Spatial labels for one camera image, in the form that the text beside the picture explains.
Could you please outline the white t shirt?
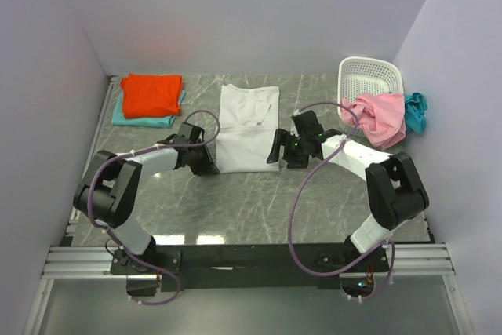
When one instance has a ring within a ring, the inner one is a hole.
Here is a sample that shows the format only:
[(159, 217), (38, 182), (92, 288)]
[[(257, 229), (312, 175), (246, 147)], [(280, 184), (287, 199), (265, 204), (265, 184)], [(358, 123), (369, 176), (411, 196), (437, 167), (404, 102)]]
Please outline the white t shirt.
[(220, 92), (220, 132), (216, 166), (220, 173), (278, 172), (268, 163), (278, 129), (279, 88), (241, 89), (232, 84)]

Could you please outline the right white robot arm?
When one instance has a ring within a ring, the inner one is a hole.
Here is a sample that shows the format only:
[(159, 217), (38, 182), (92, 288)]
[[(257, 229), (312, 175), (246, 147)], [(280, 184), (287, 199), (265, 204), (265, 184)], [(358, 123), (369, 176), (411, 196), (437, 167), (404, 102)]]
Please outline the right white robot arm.
[(405, 152), (389, 154), (351, 139), (335, 129), (323, 129), (313, 111), (296, 113), (294, 129), (275, 130), (267, 163), (286, 161), (289, 169), (307, 168), (311, 158), (319, 164), (303, 179), (289, 212), (293, 226), (296, 206), (309, 181), (325, 165), (336, 164), (366, 182), (370, 214), (346, 238), (344, 264), (331, 271), (339, 275), (349, 269), (362, 271), (372, 254), (391, 243), (395, 230), (429, 207), (429, 198), (412, 158)]

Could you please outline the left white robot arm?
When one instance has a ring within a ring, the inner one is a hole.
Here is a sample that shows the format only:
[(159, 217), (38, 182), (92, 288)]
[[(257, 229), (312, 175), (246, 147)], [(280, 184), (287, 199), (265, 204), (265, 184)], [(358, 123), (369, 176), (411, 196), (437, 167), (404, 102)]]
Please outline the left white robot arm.
[(217, 175), (204, 135), (203, 128), (183, 122), (177, 133), (141, 151), (98, 151), (76, 189), (73, 207), (130, 252), (138, 273), (162, 266), (155, 238), (133, 217), (139, 188), (157, 173), (184, 167), (199, 177)]

